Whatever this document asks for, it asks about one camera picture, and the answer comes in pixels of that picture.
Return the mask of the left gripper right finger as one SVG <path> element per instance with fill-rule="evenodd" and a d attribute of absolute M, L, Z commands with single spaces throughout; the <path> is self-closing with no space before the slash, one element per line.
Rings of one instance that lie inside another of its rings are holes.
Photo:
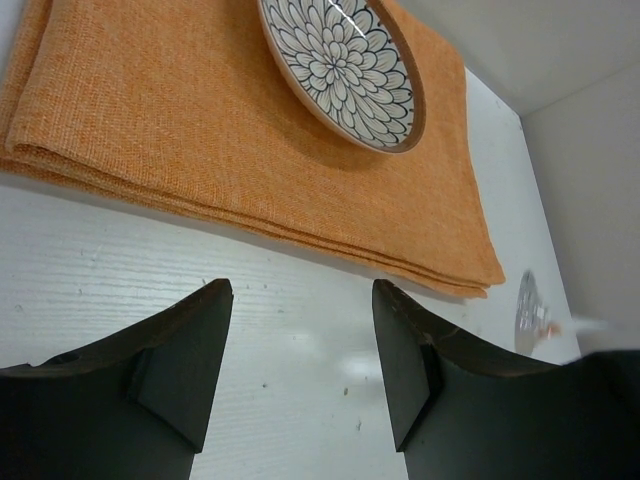
<path fill-rule="evenodd" d="M 391 428 L 412 479 L 635 479 L 639 354 L 554 365 L 372 288 Z"/>

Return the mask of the patterned ceramic plate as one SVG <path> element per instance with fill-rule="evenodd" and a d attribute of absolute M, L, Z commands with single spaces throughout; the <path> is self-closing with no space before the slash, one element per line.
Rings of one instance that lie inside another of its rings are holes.
<path fill-rule="evenodd" d="M 329 129 L 369 150 L 403 154 L 422 139 L 418 65 L 381 1 L 260 1 L 259 18 L 296 97 Z"/>

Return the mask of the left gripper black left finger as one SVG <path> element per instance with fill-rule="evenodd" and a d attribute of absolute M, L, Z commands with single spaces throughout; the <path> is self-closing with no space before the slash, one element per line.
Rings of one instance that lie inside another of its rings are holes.
<path fill-rule="evenodd" d="M 205 443 L 233 305 L 217 279 L 166 310 L 1 372 L 5 479 L 186 479 Z"/>

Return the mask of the clear wine glass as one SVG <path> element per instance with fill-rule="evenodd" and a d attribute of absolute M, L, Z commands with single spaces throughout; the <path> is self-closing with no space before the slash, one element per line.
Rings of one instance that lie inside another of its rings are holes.
<path fill-rule="evenodd" d="M 540 295 L 535 276 L 526 270 L 521 278 L 516 303 L 514 346 L 520 355 L 531 355 L 536 346 L 564 333 L 605 331 L 610 325 L 604 320 L 588 317 L 553 317 L 550 307 Z"/>

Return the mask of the orange cloth placemat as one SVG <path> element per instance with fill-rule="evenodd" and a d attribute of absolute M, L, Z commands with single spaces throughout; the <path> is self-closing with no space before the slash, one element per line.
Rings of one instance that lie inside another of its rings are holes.
<path fill-rule="evenodd" d="M 1 89 L 4 171 L 233 225 L 483 298 L 505 280 L 468 145 L 463 59 L 383 2 L 426 124 L 387 154 L 329 129 L 269 49 L 260 1 L 28 1 Z"/>

